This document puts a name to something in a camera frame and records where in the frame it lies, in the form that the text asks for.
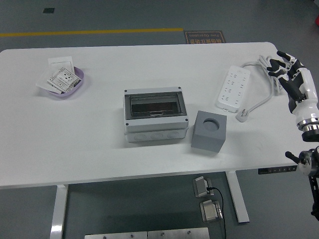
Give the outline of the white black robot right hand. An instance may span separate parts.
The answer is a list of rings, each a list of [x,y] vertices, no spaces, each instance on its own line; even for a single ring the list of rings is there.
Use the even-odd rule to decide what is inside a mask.
[[[268,75],[275,77],[287,92],[289,110],[296,117],[297,127],[318,123],[318,97],[310,70],[288,53],[277,51],[277,55],[283,60],[270,59]]]

